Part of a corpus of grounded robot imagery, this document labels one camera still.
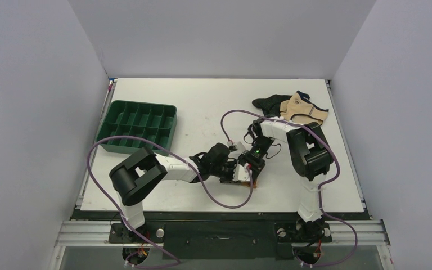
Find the beige underwear with dark trim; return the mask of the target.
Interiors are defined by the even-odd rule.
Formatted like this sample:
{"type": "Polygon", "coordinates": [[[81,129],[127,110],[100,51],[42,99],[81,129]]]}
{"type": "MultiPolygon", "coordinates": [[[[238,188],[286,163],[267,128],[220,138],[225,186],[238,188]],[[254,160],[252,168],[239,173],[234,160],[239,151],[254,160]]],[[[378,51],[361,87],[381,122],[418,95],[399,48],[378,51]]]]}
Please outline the beige underwear with dark trim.
{"type": "Polygon", "coordinates": [[[289,100],[281,102],[280,115],[285,120],[297,124],[322,125],[329,115],[329,110],[312,103],[309,94],[297,91],[289,100]]]}

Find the green compartment tray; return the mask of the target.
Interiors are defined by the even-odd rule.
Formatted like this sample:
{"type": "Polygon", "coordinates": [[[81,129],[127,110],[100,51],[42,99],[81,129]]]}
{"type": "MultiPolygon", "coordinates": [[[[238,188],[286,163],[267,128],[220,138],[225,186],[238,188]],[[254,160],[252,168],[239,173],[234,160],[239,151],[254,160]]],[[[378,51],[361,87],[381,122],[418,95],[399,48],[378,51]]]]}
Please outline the green compartment tray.
{"type": "Polygon", "coordinates": [[[107,137],[134,136],[170,150],[177,125],[174,105],[136,101],[113,101],[95,141],[107,137]]]}

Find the brown underwear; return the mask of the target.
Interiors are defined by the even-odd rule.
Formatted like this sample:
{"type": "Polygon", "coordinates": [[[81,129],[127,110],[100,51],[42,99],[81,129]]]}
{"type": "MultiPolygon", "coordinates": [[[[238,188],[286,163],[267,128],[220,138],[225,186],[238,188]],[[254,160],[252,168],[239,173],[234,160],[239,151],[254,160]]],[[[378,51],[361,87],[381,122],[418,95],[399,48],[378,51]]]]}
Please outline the brown underwear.
{"type": "Polygon", "coordinates": [[[245,187],[253,187],[253,188],[257,188],[257,181],[252,181],[252,182],[239,182],[238,183],[240,186],[245,186],[245,187]]]}

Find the black patterned underwear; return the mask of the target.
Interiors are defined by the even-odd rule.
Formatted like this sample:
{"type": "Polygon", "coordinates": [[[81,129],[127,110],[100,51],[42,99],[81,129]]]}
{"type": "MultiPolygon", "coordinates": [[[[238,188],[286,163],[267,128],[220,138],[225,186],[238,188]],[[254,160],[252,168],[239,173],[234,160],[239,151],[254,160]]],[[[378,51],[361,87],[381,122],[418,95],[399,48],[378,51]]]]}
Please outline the black patterned underwear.
{"type": "Polygon", "coordinates": [[[260,109],[264,116],[281,116],[280,106],[284,101],[288,101],[291,95],[273,94],[267,98],[257,98],[252,100],[252,105],[260,109]]]}

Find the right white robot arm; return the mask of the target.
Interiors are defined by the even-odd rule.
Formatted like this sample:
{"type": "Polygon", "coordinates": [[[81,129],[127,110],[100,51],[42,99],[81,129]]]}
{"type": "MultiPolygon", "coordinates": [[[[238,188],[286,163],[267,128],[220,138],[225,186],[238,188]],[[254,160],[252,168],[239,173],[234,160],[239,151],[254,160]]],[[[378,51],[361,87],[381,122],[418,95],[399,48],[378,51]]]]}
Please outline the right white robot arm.
{"type": "Polygon", "coordinates": [[[279,118],[260,118],[253,121],[248,134],[253,138],[251,149],[242,152],[235,166],[236,182],[254,184],[262,171],[266,154],[274,141],[287,144],[293,168],[301,177],[295,233],[302,240],[329,237],[323,220],[321,184],[334,162],[333,153],[319,124],[306,125],[279,118]]]}

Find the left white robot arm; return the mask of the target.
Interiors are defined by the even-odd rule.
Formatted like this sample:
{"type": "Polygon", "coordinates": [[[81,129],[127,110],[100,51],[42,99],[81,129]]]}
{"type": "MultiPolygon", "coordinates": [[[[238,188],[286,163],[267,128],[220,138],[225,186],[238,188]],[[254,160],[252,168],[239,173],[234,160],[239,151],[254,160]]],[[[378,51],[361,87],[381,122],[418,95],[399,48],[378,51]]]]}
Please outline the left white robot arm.
{"type": "Polygon", "coordinates": [[[132,242],[143,239],[142,202],[161,181],[198,183],[210,176],[226,182],[233,180],[236,159],[230,157],[230,152],[227,146],[217,143],[208,152],[180,160],[157,154],[145,146],[115,166],[109,177],[123,211],[124,236],[132,242]]]}

